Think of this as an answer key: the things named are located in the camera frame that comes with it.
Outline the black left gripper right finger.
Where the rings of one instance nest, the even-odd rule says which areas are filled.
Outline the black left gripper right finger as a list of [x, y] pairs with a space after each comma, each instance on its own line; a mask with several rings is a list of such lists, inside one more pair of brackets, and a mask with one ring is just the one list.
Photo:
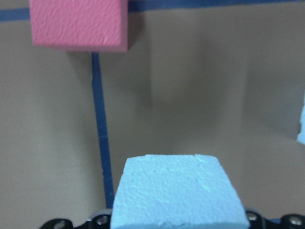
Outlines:
[[305, 216], [286, 214], [278, 219], [267, 219], [254, 210], [247, 209], [247, 219], [250, 229], [305, 229]]

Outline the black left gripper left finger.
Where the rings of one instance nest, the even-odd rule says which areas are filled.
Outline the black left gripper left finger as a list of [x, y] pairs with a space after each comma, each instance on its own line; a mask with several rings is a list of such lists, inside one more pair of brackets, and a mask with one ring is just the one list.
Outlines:
[[102, 209], [92, 213], [83, 224], [75, 226], [69, 219], [51, 219], [40, 229], [109, 229], [112, 209]]

